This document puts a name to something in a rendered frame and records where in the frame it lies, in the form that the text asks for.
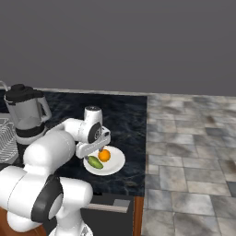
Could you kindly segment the orange fruit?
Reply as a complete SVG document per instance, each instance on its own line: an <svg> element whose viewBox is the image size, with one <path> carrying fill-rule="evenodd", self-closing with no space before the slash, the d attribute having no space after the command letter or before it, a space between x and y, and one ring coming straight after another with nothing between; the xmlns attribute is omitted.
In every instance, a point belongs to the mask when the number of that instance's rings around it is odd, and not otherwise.
<svg viewBox="0 0 236 236"><path fill-rule="evenodd" d="M111 158L111 153L107 149L103 149L102 151L99 152L98 158L102 162L106 162Z"/></svg>

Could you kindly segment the dark drawer front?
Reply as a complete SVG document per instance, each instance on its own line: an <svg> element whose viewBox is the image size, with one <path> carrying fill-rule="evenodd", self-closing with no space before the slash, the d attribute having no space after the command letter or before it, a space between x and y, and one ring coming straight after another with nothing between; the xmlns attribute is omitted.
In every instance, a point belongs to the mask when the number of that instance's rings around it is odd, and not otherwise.
<svg viewBox="0 0 236 236"><path fill-rule="evenodd" d="M94 209L81 209L81 216L93 231L93 236L133 236L133 197L129 195L95 194L92 204L112 205L118 200L128 200L126 213Z"/></svg>

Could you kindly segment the white round plate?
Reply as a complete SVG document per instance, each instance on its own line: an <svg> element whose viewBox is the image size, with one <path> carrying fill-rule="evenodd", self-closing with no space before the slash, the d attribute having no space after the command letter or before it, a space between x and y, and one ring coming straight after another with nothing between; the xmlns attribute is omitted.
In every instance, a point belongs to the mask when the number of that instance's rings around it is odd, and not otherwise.
<svg viewBox="0 0 236 236"><path fill-rule="evenodd" d="M125 155L119 148L113 146L105 146L104 148L110 151L111 158L106 162L102 162L102 169L96 169L92 167L85 159L83 160L85 169L90 173L99 176L112 175L124 166Z"/></svg>

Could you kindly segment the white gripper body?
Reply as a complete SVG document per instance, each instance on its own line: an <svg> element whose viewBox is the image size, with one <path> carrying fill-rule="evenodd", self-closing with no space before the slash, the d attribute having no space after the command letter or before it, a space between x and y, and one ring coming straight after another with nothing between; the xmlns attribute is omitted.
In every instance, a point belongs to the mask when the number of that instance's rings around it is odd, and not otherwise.
<svg viewBox="0 0 236 236"><path fill-rule="evenodd" d="M80 159L83 159L84 157L90 155L94 151L104 148L110 142L111 142L110 135L101 136L98 140L96 140L94 143L91 144L79 142L77 144L76 156Z"/></svg>

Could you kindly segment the brown wooden cabinet side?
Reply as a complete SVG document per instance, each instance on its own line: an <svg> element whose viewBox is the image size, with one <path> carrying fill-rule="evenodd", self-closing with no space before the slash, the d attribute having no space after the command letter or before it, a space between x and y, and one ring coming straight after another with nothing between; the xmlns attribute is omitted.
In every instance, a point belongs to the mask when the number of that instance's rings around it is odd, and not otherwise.
<svg viewBox="0 0 236 236"><path fill-rule="evenodd" d="M143 206L144 206L144 197L136 196L134 198L134 210L133 210L133 236L141 236Z"/></svg>

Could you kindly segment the black and clear blender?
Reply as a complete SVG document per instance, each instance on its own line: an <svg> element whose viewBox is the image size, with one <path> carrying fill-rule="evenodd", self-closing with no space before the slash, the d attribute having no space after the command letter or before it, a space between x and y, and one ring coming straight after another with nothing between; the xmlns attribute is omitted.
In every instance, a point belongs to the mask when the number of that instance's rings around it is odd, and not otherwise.
<svg viewBox="0 0 236 236"><path fill-rule="evenodd" d="M18 158L15 164L23 166L26 148L45 134L45 122L52 113L43 92L23 84L13 85L7 90L4 101L16 131Z"/></svg>

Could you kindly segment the green mango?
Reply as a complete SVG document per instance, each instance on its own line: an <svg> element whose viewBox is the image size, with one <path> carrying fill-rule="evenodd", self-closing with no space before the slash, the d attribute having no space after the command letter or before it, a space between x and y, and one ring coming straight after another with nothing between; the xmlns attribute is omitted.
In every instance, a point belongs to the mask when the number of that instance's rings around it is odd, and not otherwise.
<svg viewBox="0 0 236 236"><path fill-rule="evenodd" d="M103 165L100 163L100 161L94 157L94 156L89 156L88 157L88 163L90 166L92 166L93 168L95 169L102 169L103 168Z"/></svg>

